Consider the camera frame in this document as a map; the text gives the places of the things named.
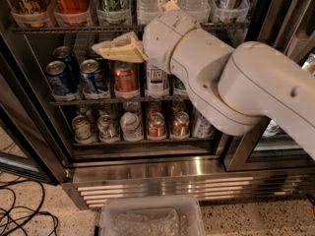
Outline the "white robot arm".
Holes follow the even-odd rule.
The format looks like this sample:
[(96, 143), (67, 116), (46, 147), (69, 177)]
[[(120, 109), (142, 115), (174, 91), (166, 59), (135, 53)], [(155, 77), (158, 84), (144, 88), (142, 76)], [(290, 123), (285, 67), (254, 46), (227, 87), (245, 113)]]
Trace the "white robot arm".
[(237, 48), (203, 30), (177, 0), (157, 0), (143, 38), (128, 32), (93, 46), (107, 60), (148, 62), (184, 84), (189, 99), (218, 130), (243, 136), (264, 117), (276, 121), (315, 158), (315, 81), (273, 47)]

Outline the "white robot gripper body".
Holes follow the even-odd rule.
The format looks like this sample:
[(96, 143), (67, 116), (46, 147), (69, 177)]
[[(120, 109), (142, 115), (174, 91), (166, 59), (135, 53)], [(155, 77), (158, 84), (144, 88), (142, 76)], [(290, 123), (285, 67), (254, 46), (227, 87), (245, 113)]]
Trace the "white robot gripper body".
[(199, 22), (182, 10), (161, 13), (145, 26), (143, 46), (147, 61), (170, 74), (170, 60), (176, 45)]

